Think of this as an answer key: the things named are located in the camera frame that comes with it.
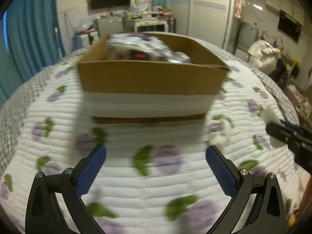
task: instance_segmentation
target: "bed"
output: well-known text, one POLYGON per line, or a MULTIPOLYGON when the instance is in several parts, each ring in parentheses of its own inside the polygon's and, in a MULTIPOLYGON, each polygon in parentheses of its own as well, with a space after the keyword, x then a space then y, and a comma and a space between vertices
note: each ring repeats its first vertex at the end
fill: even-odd
MULTIPOLYGON (((15 115, 3 107, 0 203, 20 232, 25 231, 26 204, 35 174, 74 167, 95 141, 106 146, 107 160, 82 200, 107 234, 206 233, 230 201, 205 161, 205 149, 211 144, 237 167, 253 174, 274 172, 286 214, 298 206, 298 166, 286 146, 269 144, 259 115, 270 106, 280 119, 298 124, 293 106, 265 74, 212 44, 197 41, 231 69, 205 120, 95 125, 76 71, 76 61, 86 49, 51 66, 48 73, 39 73, 37 77, 48 74, 43 85, 15 115), (142 149, 150 152, 143 167, 135 161, 142 149), (174 208, 174 202, 183 204, 185 199, 191 201, 189 206, 174 208)), ((18 89, 9 104, 25 98, 27 90, 18 89)), ((58 199, 69 227, 77 231, 64 201, 58 199)), ((251 205, 252 198, 236 230, 243 226, 251 205)))

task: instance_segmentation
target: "white wardrobe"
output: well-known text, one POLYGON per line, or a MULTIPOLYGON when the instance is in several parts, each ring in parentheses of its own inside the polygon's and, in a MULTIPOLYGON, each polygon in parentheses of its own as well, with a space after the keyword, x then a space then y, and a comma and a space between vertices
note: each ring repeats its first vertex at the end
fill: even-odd
POLYGON ((230 0, 169 0, 177 33, 222 47, 229 24, 230 0))

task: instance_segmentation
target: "blue gripper pad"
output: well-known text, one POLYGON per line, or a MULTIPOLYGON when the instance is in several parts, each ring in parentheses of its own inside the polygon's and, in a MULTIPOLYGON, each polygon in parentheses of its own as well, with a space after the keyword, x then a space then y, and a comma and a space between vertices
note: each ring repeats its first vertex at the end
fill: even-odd
POLYGON ((100 146, 77 178, 75 191, 79 197, 89 192, 105 160, 106 148, 100 146))
POLYGON ((214 151, 212 146, 206 149, 206 161, 213 171, 220 187, 227 196, 232 198, 236 195, 236 181, 222 159, 214 151))
POLYGON ((289 122, 287 122, 287 121, 284 121, 284 120, 280 120, 280 122, 281 122, 282 124, 284 124, 285 127, 288 127, 289 129, 292 129, 292 130, 297 131, 297 132, 299 133, 299 135, 303 135, 303 131, 301 130, 300 127, 298 127, 298 126, 296 126, 296 125, 294 125, 294 124, 291 124, 291 123, 289 123, 289 122))

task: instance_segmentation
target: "storage box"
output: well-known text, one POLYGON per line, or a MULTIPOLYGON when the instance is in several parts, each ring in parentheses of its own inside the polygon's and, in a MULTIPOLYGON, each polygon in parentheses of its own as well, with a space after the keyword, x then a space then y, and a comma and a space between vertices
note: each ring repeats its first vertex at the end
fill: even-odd
POLYGON ((159 122, 203 119, 229 71, 217 56, 194 40, 164 34, 172 51, 194 64, 107 61, 101 38, 78 61, 90 114, 96 123, 159 122))

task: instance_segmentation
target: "cardboard box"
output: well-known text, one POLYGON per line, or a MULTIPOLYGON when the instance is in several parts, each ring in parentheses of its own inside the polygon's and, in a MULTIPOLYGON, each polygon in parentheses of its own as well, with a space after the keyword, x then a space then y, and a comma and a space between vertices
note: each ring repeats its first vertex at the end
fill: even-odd
POLYGON ((172 51, 194 64, 107 61, 101 38, 78 61, 90 114, 96 123, 158 122, 203 119, 229 71, 216 55, 194 40, 164 34, 172 51))

